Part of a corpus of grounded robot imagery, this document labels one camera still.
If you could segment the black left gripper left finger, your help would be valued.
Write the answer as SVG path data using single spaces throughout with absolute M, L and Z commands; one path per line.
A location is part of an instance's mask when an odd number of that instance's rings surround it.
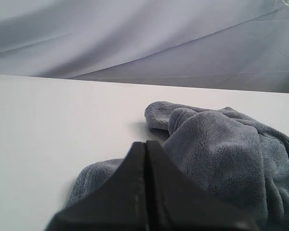
M 145 144 L 132 144 L 114 174 L 96 191 L 55 214 L 48 231 L 144 231 Z

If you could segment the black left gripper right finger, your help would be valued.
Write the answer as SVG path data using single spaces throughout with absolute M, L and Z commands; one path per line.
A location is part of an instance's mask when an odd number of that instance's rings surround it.
M 221 202 L 186 177 L 157 141 L 145 144 L 150 231 L 257 231 L 245 212 Z

